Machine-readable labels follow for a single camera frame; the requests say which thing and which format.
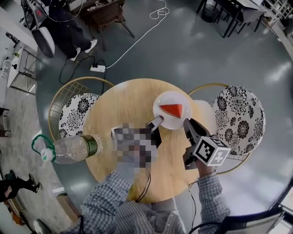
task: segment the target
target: black and white cushion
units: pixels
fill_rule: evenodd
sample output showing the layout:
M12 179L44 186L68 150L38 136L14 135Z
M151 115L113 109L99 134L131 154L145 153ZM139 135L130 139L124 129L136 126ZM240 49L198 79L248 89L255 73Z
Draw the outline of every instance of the black and white cushion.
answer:
M266 118L258 98L241 86L221 91L213 105L218 137L231 148L231 155L254 150L265 132Z
M87 115L99 97L93 93L78 94L65 104L59 120L61 138L82 135Z

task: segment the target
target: round wooden table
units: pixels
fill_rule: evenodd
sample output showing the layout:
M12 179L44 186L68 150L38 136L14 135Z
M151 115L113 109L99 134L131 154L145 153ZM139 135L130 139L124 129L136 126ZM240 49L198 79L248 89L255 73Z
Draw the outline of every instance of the round wooden table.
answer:
M161 80L136 79L123 82L106 91L90 110L83 134L99 134L103 141L103 151L87 158L87 165L101 182L117 165L113 152L111 128L123 123L144 125L153 118L152 106L155 99L163 92L177 91L185 95L192 107L192 118L199 121L208 130L210 126L201 116L193 100L178 87ZM162 143L158 147L156 162L152 163L151 183L142 202L159 202L174 197L197 180L198 170L185 170L182 160L185 148L190 146L184 129L168 130L159 127ZM128 200L136 200L142 193L147 173L141 168L135 183L131 187Z

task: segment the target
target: watermelon slice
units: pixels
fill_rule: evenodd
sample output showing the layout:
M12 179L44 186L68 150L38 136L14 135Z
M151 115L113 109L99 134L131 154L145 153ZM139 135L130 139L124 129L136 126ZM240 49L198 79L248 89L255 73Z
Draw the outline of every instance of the watermelon slice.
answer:
M181 118L182 104L161 105L161 110L176 118Z

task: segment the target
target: checkered shirt sleeve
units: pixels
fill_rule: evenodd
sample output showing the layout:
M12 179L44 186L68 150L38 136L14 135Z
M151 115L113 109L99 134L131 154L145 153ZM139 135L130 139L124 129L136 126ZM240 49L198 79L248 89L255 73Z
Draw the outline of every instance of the checkered shirt sleeve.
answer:
M116 171L97 184L81 205L84 233L114 233L117 210L126 201L130 187L131 183L123 180ZM81 219L62 234L80 233L80 224Z
M230 209L221 194L222 186L215 172L199 178L198 187L202 223L222 222L230 215ZM199 234L213 234L216 230L217 226L210 225L202 227Z

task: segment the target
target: green bottle label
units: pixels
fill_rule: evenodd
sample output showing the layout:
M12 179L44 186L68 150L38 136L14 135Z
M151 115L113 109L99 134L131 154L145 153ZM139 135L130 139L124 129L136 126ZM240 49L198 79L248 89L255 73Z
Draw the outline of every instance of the green bottle label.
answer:
M97 144L95 138L90 135L83 135L81 137L83 137L87 143L88 157L93 156L98 150L98 144Z

